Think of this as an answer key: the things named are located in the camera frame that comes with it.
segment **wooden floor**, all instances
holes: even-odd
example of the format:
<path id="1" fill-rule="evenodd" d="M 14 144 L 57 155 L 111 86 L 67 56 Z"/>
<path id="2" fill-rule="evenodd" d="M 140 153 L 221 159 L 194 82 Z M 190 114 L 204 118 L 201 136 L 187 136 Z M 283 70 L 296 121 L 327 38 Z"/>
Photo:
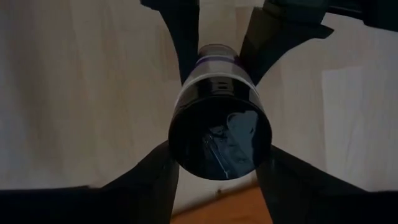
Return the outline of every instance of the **wooden floor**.
<path id="1" fill-rule="evenodd" d="M 200 45 L 239 51 L 262 1 L 202 0 Z M 398 189 L 398 33 L 323 23 L 335 33 L 258 86 L 273 143 L 367 190 Z M 104 185 L 167 139 L 179 90 L 168 30 L 138 0 L 0 1 L 0 189 Z M 175 210 L 252 181 L 181 169 Z"/>

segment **cylindrical container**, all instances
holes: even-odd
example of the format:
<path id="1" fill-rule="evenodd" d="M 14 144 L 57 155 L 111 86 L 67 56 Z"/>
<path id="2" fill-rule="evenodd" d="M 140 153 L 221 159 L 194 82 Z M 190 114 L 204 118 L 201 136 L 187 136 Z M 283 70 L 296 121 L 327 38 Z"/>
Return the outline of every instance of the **cylindrical container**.
<path id="1" fill-rule="evenodd" d="M 169 129 L 177 162 L 205 179 L 235 179 L 260 165 L 271 139 L 259 95 L 236 52 L 224 45 L 201 48 Z"/>

